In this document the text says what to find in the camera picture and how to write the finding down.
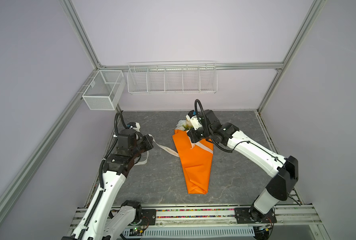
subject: white wire basket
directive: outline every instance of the white wire basket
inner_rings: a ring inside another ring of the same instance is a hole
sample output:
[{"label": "white wire basket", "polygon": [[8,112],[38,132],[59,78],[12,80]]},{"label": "white wire basket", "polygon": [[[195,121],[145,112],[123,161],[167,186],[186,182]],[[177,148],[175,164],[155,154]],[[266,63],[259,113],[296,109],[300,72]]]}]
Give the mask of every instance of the white wire basket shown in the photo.
[{"label": "white wire basket", "polygon": [[121,70],[99,70],[82,97],[91,110],[115,110],[125,85]]},{"label": "white wire basket", "polygon": [[130,94],[215,93],[218,87],[215,62],[129,63],[127,83]]}]

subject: gray marble surface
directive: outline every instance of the gray marble surface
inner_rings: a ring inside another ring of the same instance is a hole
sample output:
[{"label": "gray marble surface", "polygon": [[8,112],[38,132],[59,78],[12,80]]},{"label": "gray marble surface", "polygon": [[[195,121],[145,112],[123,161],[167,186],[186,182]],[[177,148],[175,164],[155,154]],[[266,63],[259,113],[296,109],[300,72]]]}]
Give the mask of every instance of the gray marble surface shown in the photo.
[{"label": "gray marble surface", "polygon": [[[123,112],[125,122],[141,124],[142,134],[151,134],[158,144],[176,151],[172,135],[187,112]],[[231,122],[249,137],[268,147],[253,111],[216,111],[221,123]],[[271,178],[238,152],[214,148],[209,191],[188,194],[180,159],[158,146],[149,151],[145,165],[134,166],[121,187],[114,204],[135,200],[142,204],[246,204],[250,205]]]}]

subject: wire shelf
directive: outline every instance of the wire shelf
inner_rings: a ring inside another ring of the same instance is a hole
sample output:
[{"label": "wire shelf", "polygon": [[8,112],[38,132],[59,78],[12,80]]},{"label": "wire shelf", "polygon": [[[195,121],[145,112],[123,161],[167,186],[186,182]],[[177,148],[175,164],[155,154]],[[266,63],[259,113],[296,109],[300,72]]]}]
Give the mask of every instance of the wire shelf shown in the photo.
[{"label": "wire shelf", "polygon": [[115,110],[125,85],[121,70],[99,70],[82,98],[91,110]]},{"label": "wire shelf", "polygon": [[138,63],[129,63],[127,75],[129,93],[215,93],[217,91],[218,79],[215,62],[169,63],[167,65],[146,63],[147,67],[136,65]]}]

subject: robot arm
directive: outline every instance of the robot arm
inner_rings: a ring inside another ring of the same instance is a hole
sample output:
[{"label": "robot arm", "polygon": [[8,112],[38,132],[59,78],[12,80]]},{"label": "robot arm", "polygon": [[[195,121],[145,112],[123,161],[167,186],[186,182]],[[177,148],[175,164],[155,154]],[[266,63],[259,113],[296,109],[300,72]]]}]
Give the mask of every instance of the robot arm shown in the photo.
[{"label": "robot arm", "polygon": [[[197,103],[201,108],[200,113],[197,110]],[[195,101],[195,110],[190,111],[186,119],[193,125],[193,128],[188,131],[188,136],[193,143],[206,139],[207,141],[211,140],[222,151],[238,151],[272,177],[249,209],[249,217],[252,221],[262,222],[279,201],[287,199],[288,194],[298,181],[296,158],[292,156],[285,158],[270,151],[229,122],[221,124],[212,110],[203,110],[198,99]]]},{"label": "robot arm", "polygon": [[153,138],[136,131],[139,124],[136,125],[137,128],[124,129],[117,135],[117,153],[102,160],[99,168],[100,185],[89,208],[72,236],[63,237],[62,240],[117,239],[127,225],[140,222],[140,203],[126,201],[110,222],[106,223],[114,199],[134,166],[134,160],[153,148]]}]

